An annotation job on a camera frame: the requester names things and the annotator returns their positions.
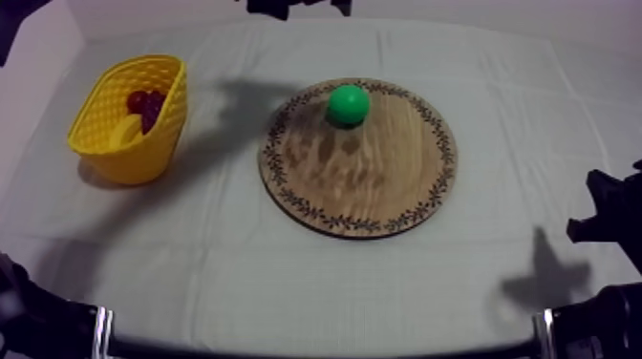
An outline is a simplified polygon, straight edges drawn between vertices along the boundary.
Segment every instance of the round wooden board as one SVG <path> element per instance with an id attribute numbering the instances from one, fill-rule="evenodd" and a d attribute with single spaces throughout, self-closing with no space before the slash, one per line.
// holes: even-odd
<path id="1" fill-rule="evenodd" d="M 361 126 L 326 120 L 332 90 L 364 89 L 371 111 Z M 267 190 L 301 223 L 334 236 L 394 235 L 432 216 L 450 192 L 457 147 L 446 122 L 397 85 L 342 78 L 302 91 L 275 113 L 259 152 Z"/>

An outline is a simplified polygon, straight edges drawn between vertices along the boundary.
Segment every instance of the yellow basket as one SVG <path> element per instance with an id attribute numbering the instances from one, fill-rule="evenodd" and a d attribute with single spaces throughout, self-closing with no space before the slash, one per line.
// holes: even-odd
<path id="1" fill-rule="evenodd" d="M 152 129 L 139 140 L 110 147 L 110 135 L 129 113 L 134 91 L 167 94 Z M 185 65 L 176 57 L 146 55 L 119 63 L 95 85 L 69 132 L 69 146 L 107 180 L 140 184 L 167 168 L 187 117 Z"/>

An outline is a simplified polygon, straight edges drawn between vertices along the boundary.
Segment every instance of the table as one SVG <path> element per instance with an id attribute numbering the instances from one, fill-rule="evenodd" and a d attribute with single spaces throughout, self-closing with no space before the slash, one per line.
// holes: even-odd
<path id="1" fill-rule="evenodd" d="M 101 181 L 65 144 L 99 75 L 143 53 L 187 63 L 189 117 L 152 185 Z M 373 77 L 422 95 L 457 141 L 428 222 L 355 243 L 266 193 L 269 114 L 310 84 Z M 576 44 L 428 22 L 253 21 L 91 43 L 63 78 L 0 211 L 3 251 L 118 331 L 243 352 L 386 355 L 508 343 L 530 315 L 639 280 L 616 244 L 573 245 L 594 168 L 642 154 L 642 62 Z"/>

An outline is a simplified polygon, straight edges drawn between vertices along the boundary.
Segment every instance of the yellow banana slice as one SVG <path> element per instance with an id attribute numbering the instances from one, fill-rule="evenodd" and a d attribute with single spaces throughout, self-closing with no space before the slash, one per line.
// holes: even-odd
<path id="1" fill-rule="evenodd" d="M 118 148 L 142 139 L 141 122 L 139 114 L 131 114 L 123 118 L 109 136 L 109 148 Z"/>

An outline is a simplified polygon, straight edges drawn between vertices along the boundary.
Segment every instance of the red grape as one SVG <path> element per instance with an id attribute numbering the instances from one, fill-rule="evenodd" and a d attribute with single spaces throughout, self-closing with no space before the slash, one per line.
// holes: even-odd
<path id="1" fill-rule="evenodd" d="M 165 101 L 165 95 L 158 91 L 153 91 L 145 98 L 142 104 L 142 133 L 145 135 L 154 127 L 156 120 L 161 113 L 162 103 Z"/>
<path id="2" fill-rule="evenodd" d="M 147 99 L 145 91 L 134 91 L 127 97 L 127 108 L 130 114 L 142 114 L 142 107 Z"/>

